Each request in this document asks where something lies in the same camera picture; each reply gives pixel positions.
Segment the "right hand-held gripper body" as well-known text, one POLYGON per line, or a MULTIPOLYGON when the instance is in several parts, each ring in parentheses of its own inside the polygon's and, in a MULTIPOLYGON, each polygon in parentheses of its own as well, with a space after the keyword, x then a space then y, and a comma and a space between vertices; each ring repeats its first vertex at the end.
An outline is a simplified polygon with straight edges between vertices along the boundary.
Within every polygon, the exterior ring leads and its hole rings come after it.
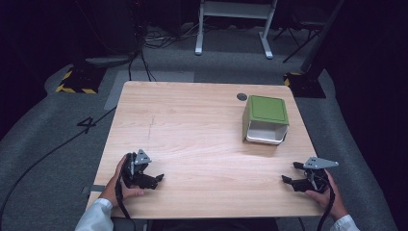
POLYGON ((306 182, 300 187, 302 192, 315 191, 323 193, 329 185, 326 169, 337 167, 336 161, 329 161, 319 157, 310 157, 305 164, 301 164, 300 168, 304 171, 306 182))

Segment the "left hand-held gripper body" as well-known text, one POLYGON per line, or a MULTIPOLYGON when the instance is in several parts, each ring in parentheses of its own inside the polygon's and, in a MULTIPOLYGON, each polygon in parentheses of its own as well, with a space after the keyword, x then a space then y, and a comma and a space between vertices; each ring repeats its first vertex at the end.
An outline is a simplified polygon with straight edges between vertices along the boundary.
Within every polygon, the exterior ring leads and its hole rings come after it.
POLYGON ((140 183, 147 182, 143 171, 148 167, 151 159, 140 149, 138 152, 127 153, 123 163, 121 176, 127 188, 140 186, 140 183))

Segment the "white drawer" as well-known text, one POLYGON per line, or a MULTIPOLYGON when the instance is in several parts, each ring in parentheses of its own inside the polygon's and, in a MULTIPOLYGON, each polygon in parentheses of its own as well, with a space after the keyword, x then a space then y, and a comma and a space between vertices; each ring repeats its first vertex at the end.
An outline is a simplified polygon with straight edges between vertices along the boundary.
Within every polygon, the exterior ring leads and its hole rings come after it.
POLYGON ((247 141, 279 145, 286 137, 287 124, 251 120, 244 138, 247 141))

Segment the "green drawer cabinet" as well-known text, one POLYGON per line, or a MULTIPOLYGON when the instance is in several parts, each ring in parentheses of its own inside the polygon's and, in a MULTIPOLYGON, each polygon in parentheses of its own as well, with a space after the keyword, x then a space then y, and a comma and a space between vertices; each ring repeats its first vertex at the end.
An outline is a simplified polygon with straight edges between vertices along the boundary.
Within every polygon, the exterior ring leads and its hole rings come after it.
POLYGON ((290 126, 285 101, 281 98, 249 95, 242 115, 242 138, 251 120, 290 126))

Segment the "person's left hand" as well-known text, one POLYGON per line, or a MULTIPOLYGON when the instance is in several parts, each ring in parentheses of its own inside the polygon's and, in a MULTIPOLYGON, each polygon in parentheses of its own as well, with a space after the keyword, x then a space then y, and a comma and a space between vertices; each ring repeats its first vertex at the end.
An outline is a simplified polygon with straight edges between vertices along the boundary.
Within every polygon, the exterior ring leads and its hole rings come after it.
MULTIPOLYGON (((123 156, 122 159, 118 162, 116 166, 113 177, 110 179, 110 181, 106 185, 106 188, 104 189, 104 191, 99 195, 100 198, 109 200, 114 207, 118 205, 116 195, 115 195, 115 186, 116 186, 116 182, 119 178, 119 175, 121 173, 121 168, 125 160, 126 160, 126 156, 123 156)), ((124 187, 124 189, 122 190, 122 194, 123 194, 123 199, 126 200, 128 198, 133 198, 133 197, 144 195, 144 190, 140 188, 128 189, 127 187, 124 187)))

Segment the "person's right hand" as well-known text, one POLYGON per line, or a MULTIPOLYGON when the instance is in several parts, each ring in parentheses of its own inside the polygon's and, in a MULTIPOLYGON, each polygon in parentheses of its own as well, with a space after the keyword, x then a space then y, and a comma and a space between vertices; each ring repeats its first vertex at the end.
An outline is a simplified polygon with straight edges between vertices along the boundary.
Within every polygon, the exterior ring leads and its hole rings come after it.
POLYGON ((331 186, 330 189, 326 190, 324 193, 306 191, 305 194, 315 200, 322 209, 327 209, 328 205, 332 204, 329 215, 333 220, 337 221, 338 219, 346 216, 348 211, 344 206, 340 191, 333 177, 328 171, 326 171, 326 174, 331 186))

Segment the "grey stand foot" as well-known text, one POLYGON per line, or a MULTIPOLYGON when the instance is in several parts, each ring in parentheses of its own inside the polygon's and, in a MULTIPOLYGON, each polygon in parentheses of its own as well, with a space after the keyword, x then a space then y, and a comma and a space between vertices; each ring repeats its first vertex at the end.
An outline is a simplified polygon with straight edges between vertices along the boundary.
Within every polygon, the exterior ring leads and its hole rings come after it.
POLYGON ((136 58, 134 54, 130 55, 112 55, 107 57, 86 58, 86 62, 97 68, 111 68, 128 64, 136 58))

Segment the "black yellow striped base plate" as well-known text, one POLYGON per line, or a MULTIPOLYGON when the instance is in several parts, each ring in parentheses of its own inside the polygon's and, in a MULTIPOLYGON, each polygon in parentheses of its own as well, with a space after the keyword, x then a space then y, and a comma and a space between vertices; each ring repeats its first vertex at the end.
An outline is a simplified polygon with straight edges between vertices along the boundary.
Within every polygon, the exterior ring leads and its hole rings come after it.
POLYGON ((72 66, 56 88, 56 92, 97 94, 106 68, 80 70, 72 66))
POLYGON ((284 84, 294 97, 325 98, 318 79, 309 78, 306 73, 288 72, 283 75, 284 84))

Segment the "dark slanted metal post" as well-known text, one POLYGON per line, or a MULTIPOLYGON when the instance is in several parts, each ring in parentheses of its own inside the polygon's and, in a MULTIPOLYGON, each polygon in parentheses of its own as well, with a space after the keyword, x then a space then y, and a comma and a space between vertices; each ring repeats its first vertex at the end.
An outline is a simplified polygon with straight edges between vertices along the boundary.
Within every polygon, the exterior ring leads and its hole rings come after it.
POLYGON ((316 82, 324 69, 324 60, 326 49, 330 43, 330 32, 335 24, 337 17, 342 9, 345 0, 338 0, 336 7, 330 14, 327 23, 319 34, 319 38, 312 46, 309 54, 304 60, 301 70, 306 75, 306 80, 316 82))

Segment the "white metal stand frame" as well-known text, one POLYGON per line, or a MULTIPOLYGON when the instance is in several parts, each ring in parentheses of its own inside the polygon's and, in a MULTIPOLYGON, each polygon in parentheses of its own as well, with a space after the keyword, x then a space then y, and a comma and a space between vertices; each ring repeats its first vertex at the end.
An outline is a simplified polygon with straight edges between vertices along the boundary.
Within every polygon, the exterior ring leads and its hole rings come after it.
POLYGON ((278 0, 271 0, 270 4, 250 4, 201 0, 198 12, 198 34, 194 53, 200 56, 203 52, 205 16, 263 19, 266 23, 264 31, 259 33, 259 38, 266 58, 271 60, 273 53, 268 43, 268 31, 274 17, 277 2, 278 0))

